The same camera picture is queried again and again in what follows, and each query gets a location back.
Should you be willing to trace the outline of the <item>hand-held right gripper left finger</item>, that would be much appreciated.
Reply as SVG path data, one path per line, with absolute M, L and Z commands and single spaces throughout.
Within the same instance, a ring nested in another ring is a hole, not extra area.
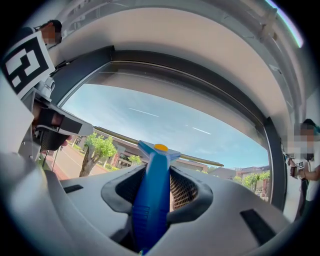
M 136 250 L 132 208 L 146 172 L 145 165 L 61 181 L 68 197 L 99 232 Z

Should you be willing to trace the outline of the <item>black window frame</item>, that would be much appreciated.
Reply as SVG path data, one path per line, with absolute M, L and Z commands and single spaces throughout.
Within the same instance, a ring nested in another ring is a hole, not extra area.
M 204 93 L 211 99 L 218 97 L 252 121 L 257 129 L 263 129 L 270 150 L 269 157 L 273 171 L 270 202 L 278 209 L 284 210 L 287 175 L 281 151 L 281 139 L 272 119 L 265 117 L 253 101 L 233 83 L 208 68 L 169 54 L 145 50 L 115 50 L 114 46 L 110 45 L 58 64 L 57 72 L 53 75 L 56 82 L 53 102 L 62 103 L 81 81 L 103 67 L 116 64 L 132 64 L 136 70 L 148 68 L 157 73 L 163 73 L 165 78 L 177 77 L 185 80 L 194 92 Z

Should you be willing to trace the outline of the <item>black street lamp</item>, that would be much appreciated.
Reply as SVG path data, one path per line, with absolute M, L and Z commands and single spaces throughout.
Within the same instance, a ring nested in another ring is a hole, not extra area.
M 63 146 L 60 146 L 59 149 L 56 151 L 56 154 L 54 156 L 54 160 L 53 160 L 53 163 L 52 163 L 52 168 L 51 168 L 51 170 L 53 172 L 55 171 L 55 164 L 56 164 L 58 153 L 61 152 L 62 150 L 63 150 Z

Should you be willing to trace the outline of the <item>pruned roadside tree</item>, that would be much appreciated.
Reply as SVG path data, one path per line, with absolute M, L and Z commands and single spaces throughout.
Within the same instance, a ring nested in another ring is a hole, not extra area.
M 265 195 L 268 192 L 270 171 L 243 173 L 236 175 L 233 181 L 243 185 L 255 194 Z

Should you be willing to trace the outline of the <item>large window glass pane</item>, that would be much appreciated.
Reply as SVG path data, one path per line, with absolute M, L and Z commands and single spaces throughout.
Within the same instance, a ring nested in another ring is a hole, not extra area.
M 210 167 L 270 166 L 263 129 L 234 107 L 153 70 L 107 65 L 59 103 L 93 125 L 93 133 L 162 144 Z

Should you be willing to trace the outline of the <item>blue squeegee with brass blade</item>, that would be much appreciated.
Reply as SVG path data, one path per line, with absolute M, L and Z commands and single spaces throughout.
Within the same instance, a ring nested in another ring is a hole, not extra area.
M 172 165 L 180 152 L 142 140 L 137 147 L 148 163 L 107 182 L 101 197 L 113 211 L 129 216 L 133 250 L 145 255 L 171 225 L 198 219 L 214 196 L 208 185 Z

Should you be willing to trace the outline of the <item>leaning roadside tree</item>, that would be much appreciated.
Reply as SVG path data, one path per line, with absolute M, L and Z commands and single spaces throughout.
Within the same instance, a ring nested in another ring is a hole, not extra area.
M 117 149 L 113 144 L 113 138 L 109 136 L 105 138 L 93 132 L 86 138 L 85 154 L 82 161 L 82 167 L 79 177 L 87 177 L 90 175 L 93 167 L 102 159 L 113 157 L 117 153 Z

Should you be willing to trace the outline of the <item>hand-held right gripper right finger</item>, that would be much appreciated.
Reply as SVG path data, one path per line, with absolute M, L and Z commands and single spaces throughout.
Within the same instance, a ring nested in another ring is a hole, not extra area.
M 234 181 L 182 167 L 170 174 L 178 197 L 161 254 L 258 254 L 289 226 L 282 211 Z

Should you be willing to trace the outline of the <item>small grey gabled building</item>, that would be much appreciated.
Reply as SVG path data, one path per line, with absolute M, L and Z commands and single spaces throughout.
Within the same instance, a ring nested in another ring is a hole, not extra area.
M 222 179 L 228 180 L 239 180 L 243 181 L 245 177 L 265 174 L 267 177 L 270 176 L 270 166 L 251 166 L 251 167 L 233 167 L 233 168 L 225 168 L 225 167 L 209 167 L 208 174 L 213 175 L 215 177 L 220 177 Z

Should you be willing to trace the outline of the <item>long dark grey building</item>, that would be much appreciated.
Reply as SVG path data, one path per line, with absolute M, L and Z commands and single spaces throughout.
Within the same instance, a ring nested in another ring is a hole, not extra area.
M 130 161 L 131 156 L 138 156 L 140 163 L 145 165 L 149 162 L 148 158 L 138 149 L 138 146 L 116 137 L 112 138 L 112 143 L 116 149 L 113 156 L 101 158 L 93 167 L 91 174 L 97 173 L 96 169 L 100 168 L 106 172 L 116 171 L 119 169 L 128 168 L 132 165 Z M 207 173 L 209 168 L 206 164 L 199 163 L 192 160 L 179 158 L 172 164 L 174 167 L 187 168 L 202 173 Z

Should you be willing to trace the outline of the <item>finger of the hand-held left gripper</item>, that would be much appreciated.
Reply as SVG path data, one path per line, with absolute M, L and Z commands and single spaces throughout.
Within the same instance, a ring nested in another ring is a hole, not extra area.
M 33 127 L 36 131 L 50 131 L 66 136 L 88 136 L 93 125 L 65 111 L 45 99 L 35 99 Z
M 56 151 L 63 145 L 70 134 L 59 133 L 58 126 L 36 126 L 33 128 L 33 142 L 40 146 L 40 151 Z

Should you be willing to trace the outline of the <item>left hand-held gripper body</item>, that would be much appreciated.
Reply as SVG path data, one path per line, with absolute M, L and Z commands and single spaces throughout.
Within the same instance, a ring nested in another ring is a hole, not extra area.
M 16 41 L 1 60 L 1 152 L 37 160 L 45 130 L 55 128 L 51 108 L 53 63 L 40 32 Z

